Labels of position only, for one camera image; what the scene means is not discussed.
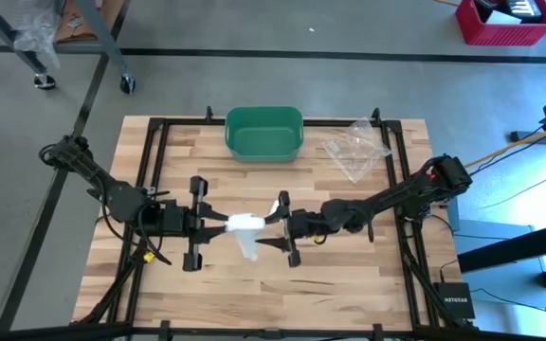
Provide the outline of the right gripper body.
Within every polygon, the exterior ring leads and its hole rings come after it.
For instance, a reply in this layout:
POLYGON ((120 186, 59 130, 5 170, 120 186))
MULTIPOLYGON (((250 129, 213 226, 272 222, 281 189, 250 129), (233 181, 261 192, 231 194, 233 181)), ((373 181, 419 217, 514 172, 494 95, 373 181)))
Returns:
POLYGON ((282 250, 287 254, 290 267, 298 267, 301 264, 300 251, 296 246, 296 239, 311 237, 316 234, 319 220, 315 213, 305 210, 290 210, 290 197, 286 190, 282 190, 278 197, 279 210, 282 221, 282 250))

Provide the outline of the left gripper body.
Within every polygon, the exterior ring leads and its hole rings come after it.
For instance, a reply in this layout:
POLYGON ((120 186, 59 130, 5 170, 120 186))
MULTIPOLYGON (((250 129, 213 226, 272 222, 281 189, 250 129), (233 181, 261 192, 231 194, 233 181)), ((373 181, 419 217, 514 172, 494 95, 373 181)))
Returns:
POLYGON ((165 202, 163 211, 163 236, 187 238, 188 251, 183 254, 182 269, 185 272, 196 272, 202 269, 203 256, 199 245, 204 239, 204 220, 200 216, 200 207, 207 194, 207 181, 195 175, 190 180, 191 206, 179 206, 175 200, 165 202))

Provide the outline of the long clear plastic bag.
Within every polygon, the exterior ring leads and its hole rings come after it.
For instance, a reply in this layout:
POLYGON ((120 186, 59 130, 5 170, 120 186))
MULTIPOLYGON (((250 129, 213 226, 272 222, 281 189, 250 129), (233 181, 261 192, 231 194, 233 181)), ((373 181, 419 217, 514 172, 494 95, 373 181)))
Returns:
POLYGON ((225 222, 226 231, 235 236, 245 259, 255 261, 258 258, 257 238, 265 229, 263 217, 253 213, 234 214, 225 222))

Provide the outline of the green plastic basket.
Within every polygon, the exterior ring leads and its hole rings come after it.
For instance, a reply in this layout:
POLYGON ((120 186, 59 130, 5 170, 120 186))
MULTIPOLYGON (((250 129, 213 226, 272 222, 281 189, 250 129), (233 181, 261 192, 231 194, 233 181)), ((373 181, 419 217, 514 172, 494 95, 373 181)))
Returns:
POLYGON ((295 107, 236 107, 227 113, 225 143, 238 162, 292 162, 303 140, 303 116, 295 107))

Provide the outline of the grey metal wheeled cart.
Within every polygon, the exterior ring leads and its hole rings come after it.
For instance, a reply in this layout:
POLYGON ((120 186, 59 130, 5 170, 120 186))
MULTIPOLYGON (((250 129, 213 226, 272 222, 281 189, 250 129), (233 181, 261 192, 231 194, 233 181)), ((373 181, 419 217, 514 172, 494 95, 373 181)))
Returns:
MULTIPOLYGON (((79 0, 80 10, 88 24, 96 26, 97 41, 100 47, 98 52, 103 53, 109 60, 113 61, 120 73, 120 89, 125 94, 131 94, 135 91, 136 80, 131 75, 127 62, 123 57, 120 48, 117 46, 116 39, 110 30, 105 28, 105 23, 97 17, 97 10, 88 0, 79 0)), ((16 31, 13 26, 0 14, 0 42, 3 46, 15 53, 33 72, 34 86, 41 90, 51 90, 56 87, 56 81, 48 74, 47 67, 40 62, 38 53, 16 50, 13 47, 16 31)))

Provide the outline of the brown cardboard box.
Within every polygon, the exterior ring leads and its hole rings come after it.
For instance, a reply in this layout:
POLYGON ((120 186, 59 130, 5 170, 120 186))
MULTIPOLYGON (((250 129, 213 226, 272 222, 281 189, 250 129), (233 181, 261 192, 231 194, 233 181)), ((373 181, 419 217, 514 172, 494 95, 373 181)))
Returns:
MULTIPOLYGON (((124 0, 88 0, 109 29, 113 28, 118 14, 124 7, 124 0)), ((76 0, 65 0, 58 30, 54 37, 56 44, 96 41, 97 34, 84 18, 76 0)))

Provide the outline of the crumpled clear plastic wrap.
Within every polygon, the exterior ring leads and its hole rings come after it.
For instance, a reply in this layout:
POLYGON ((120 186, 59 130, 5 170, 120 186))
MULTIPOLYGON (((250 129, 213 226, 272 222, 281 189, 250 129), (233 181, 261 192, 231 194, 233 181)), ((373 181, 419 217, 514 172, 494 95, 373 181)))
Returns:
POLYGON ((59 68, 61 65, 54 48, 54 38, 64 4, 65 0, 18 0, 13 47, 45 54, 51 64, 59 68))

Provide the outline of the red plastic crate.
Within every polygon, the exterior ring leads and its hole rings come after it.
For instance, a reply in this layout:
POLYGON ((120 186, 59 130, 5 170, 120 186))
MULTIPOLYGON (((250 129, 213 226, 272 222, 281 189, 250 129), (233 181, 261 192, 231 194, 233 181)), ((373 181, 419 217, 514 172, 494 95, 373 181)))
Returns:
POLYGON ((534 0, 541 19, 534 24, 487 24, 476 9, 474 0, 462 0, 455 10, 459 29, 467 45, 530 46, 546 35, 546 0, 534 0))

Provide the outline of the black electronic device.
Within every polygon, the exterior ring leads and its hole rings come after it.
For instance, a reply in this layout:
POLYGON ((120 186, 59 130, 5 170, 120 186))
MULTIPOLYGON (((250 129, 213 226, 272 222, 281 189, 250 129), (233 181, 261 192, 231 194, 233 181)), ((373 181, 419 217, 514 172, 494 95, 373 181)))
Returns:
POLYGON ((542 12, 534 0, 473 0, 485 24, 537 24, 542 12))

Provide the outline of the black Netgear network switch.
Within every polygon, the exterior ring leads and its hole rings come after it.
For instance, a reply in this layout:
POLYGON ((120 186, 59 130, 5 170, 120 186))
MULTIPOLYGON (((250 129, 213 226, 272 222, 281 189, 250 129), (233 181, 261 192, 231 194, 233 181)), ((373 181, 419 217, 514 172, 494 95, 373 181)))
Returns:
POLYGON ((457 318, 474 319, 475 312, 466 282, 436 282, 435 289, 447 309, 457 318))

